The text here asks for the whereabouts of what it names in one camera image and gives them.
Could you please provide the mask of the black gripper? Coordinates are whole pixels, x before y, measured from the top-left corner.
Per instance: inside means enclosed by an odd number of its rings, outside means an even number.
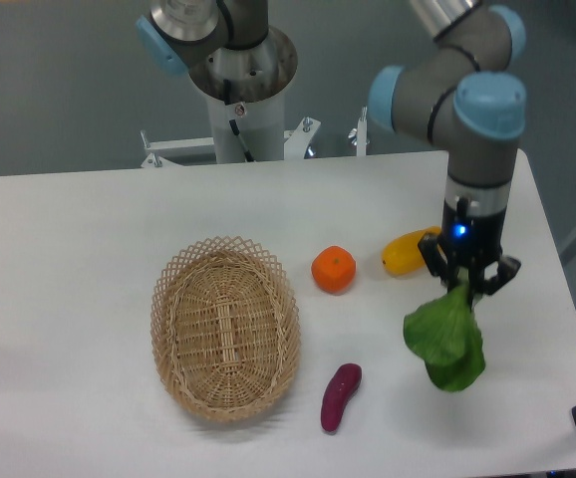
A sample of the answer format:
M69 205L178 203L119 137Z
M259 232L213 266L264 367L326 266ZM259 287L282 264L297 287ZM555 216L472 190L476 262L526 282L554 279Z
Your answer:
M431 275L452 289L458 282L458 270L466 269L471 288L485 296L494 295L513 280L521 268L521 262L501 255L505 214L506 210L503 209L489 216L459 216L457 210L445 202L441 233L427 232L418 243ZM495 262L496 274L485 279L484 270Z

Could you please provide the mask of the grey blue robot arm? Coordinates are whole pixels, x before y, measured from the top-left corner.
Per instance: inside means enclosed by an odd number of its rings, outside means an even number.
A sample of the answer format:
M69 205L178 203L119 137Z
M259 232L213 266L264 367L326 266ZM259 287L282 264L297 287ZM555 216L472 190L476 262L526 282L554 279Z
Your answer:
M480 1L413 9L436 53L412 69L383 68L367 114L447 153L442 225L420 240L423 261L449 288L467 282L474 295L493 295L520 268L500 242L527 99L508 67L525 28L514 11ZM219 162L288 157L283 97L298 60L266 2L154 1L136 28L162 70L189 76L204 95Z

